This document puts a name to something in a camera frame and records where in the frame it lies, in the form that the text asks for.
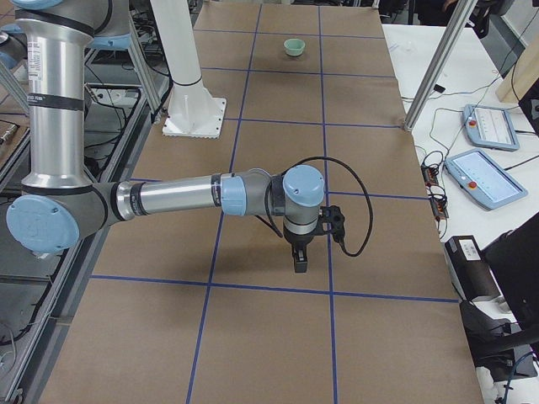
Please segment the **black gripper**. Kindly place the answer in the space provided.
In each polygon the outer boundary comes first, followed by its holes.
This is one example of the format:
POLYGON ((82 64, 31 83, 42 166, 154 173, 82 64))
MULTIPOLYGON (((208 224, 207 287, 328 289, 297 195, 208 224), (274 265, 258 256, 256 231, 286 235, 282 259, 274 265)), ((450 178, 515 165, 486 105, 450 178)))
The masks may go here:
POLYGON ((296 234, 285 229, 284 238, 291 244, 294 271, 297 274, 304 274, 308 268, 307 245, 313 240, 314 235, 311 232, 296 234))

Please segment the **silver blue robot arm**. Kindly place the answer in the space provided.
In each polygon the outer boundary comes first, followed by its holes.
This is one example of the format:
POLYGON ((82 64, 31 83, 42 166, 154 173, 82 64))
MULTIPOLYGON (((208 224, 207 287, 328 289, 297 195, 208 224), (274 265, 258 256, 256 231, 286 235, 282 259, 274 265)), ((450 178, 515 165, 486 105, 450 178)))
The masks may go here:
POLYGON ((323 175, 299 164, 270 175, 253 168, 159 183, 95 183, 84 172, 84 52, 126 49, 126 1, 18 1, 27 39, 30 164, 9 207, 13 238, 35 253, 58 253, 137 216, 218 207, 227 215, 279 216, 294 269, 322 225, 323 175))

